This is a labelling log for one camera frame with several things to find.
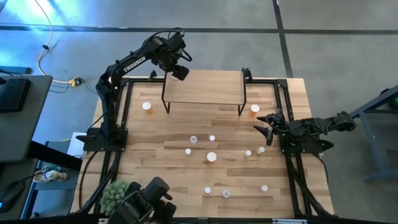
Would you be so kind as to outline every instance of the gray floor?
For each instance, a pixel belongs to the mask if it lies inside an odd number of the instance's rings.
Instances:
[[[31,0],[8,0],[3,24],[47,24]],[[53,24],[105,27],[275,29],[271,0],[42,0]],[[279,0],[286,29],[398,29],[394,0]],[[24,8],[33,7],[32,13]],[[83,77],[94,86],[105,68],[150,33],[55,32],[43,69],[58,79]],[[48,32],[0,30],[0,64],[36,68]],[[192,69],[239,70],[256,77],[286,77],[278,34],[187,33]],[[304,78],[313,116],[351,111],[398,83],[398,35],[286,35],[294,77]],[[147,75],[147,62],[133,75]],[[50,93],[35,140],[68,139],[85,131],[96,96],[84,87]],[[364,183],[376,170],[361,124],[352,133],[330,133],[335,147],[325,153],[336,214],[398,222],[398,181]]]

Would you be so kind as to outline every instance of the wooden shelf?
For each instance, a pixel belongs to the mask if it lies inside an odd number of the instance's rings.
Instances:
[[[184,81],[167,75],[164,101],[243,105],[244,82],[241,71],[191,70]]]

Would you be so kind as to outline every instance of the green plant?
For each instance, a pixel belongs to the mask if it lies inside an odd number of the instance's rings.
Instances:
[[[124,180],[117,180],[105,187],[99,204],[106,216],[110,216],[123,200],[127,187],[128,184]]]

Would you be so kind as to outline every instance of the white cable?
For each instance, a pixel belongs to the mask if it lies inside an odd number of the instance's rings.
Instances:
[[[49,21],[49,24],[50,24],[51,35],[50,35],[49,41],[47,41],[47,43],[45,44],[46,46],[49,46],[49,43],[50,43],[50,41],[51,41],[51,39],[52,39],[52,24],[51,24],[51,21],[50,21],[48,15],[47,15],[47,13],[45,13],[45,11],[44,11],[44,9],[42,8],[42,6],[37,2],[37,0],[35,0],[35,2],[36,2],[36,4],[40,7],[40,9],[43,11],[44,15],[46,16],[46,18],[47,18],[47,20]],[[38,59],[37,59],[37,68],[39,69],[39,71],[40,71],[40,73],[41,73],[42,75],[47,75],[47,74],[42,70],[42,68],[40,67],[40,61],[41,61],[42,58],[43,58],[44,50],[45,50],[45,49],[43,48],[42,52],[40,53],[40,55],[39,55],[39,57],[38,57]],[[60,81],[60,80],[56,80],[56,79],[53,79],[52,81],[53,81],[53,82],[57,82],[57,83],[66,83],[66,84],[69,84],[69,81]]]

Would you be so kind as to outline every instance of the black desk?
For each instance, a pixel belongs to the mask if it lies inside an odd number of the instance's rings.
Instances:
[[[80,159],[32,141],[52,77],[24,75],[1,78],[6,80],[27,78],[32,83],[22,111],[0,113],[0,190],[13,181],[33,175],[38,159],[73,170],[80,170]],[[31,182],[32,178],[25,180],[23,193],[18,196],[12,209],[6,213],[0,213],[0,220],[21,218]]]

